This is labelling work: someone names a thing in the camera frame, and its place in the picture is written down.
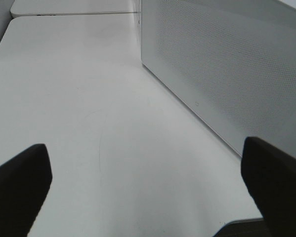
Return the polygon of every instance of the metal mesh panel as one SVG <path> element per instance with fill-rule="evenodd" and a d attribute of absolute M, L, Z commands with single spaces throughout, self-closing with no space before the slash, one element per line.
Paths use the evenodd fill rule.
<path fill-rule="evenodd" d="M 224 120 L 296 157 L 296 12 L 273 0 L 155 2 L 153 56 L 221 121 L 212 123 L 201 108 L 194 111 L 238 153 L 243 137 L 220 133 Z M 144 16 L 143 8 L 143 43 Z M 145 57 L 144 47 L 143 63 L 149 65 L 153 57 Z M 151 65 L 171 88 L 169 75 Z M 183 101 L 190 96 L 176 94 Z"/>

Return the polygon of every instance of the perforated metal panel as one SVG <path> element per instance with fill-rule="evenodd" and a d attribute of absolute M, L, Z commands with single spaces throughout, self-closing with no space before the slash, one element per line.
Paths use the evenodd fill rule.
<path fill-rule="evenodd" d="M 296 157 L 295 10 L 143 0 L 142 62 L 239 154 L 258 136 Z"/>

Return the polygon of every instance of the white perforated panel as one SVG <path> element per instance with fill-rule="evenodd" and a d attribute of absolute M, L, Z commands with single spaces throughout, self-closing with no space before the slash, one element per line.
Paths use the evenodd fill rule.
<path fill-rule="evenodd" d="M 142 18 L 143 63 L 232 148 L 259 136 L 296 157 L 296 11 L 143 0 Z"/>

